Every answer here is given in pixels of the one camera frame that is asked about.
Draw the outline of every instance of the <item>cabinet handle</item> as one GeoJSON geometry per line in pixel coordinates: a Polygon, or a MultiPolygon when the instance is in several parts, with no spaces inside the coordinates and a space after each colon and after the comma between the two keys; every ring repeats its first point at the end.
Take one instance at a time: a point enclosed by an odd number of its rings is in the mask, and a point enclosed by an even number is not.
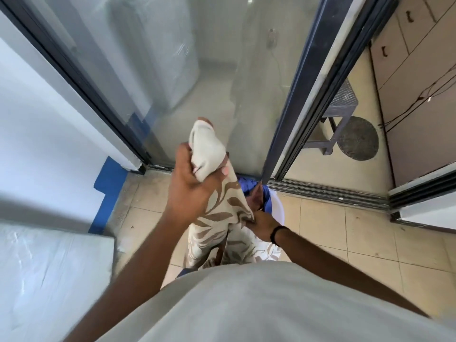
{"type": "Polygon", "coordinates": [[[409,23],[412,23],[414,22],[415,20],[412,19],[412,17],[410,16],[410,11],[406,11],[405,14],[407,15],[407,20],[409,23]]]}

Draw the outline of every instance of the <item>white t-shirt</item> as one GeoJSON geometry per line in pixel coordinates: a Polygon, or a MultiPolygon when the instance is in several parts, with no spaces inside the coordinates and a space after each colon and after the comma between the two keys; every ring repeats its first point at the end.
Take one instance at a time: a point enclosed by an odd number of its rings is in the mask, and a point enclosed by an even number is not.
{"type": "Polygon", "coordinates": [[[184,275],[99,341],[454,342],[456,332],[296,264],[270,261],[184,275]]]}

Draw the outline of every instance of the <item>laundry basket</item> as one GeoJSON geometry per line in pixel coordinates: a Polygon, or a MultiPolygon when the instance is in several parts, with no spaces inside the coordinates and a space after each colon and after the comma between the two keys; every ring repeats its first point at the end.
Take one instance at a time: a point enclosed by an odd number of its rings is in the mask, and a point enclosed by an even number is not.
{"type": "Polygon", "coordinates": [[[283,226],[285,224],[285,211],[282,202],[275,190],[269,189],[269,192],[272,202],[272,217],[283,226]]]}

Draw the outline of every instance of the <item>hand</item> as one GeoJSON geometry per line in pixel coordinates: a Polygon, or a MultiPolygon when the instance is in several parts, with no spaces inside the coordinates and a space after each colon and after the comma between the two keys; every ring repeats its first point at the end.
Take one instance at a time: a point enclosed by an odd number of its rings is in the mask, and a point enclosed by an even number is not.
{"type": "Polygon", "coordinates": [[[261,240],[271,242],[271,233],[280,225],[270,213],[263,211],[254,212],[255,222],[246,221],[245,225],[261,240]]]}
{"type": "Polygon", "coordinates": [[[192,172],[191,149],[187,143],[179,145],[176,151],[176,166],[171,175],[168,202],[163,216],[170,218],[182,228],[187,228],[208,207],[209,197],[222,184],[228,174],[225,158],[222,167],[198,182],[192,172]]]}

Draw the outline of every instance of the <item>plastic wrap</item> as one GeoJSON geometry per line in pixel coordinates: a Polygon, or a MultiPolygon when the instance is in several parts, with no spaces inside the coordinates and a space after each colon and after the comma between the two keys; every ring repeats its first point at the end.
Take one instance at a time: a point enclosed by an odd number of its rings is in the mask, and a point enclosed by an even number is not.
{"type": "Polygon", "coordinates": [[[154,104],[174,108],[199,75],[187,0],[110,0],[110,9],[154,104]]]}
{"type": "Polygon", "coordinates": [[[111,280],[111,237],[0,222],[0,246],[1,341],[61,341],[111,280]]]}

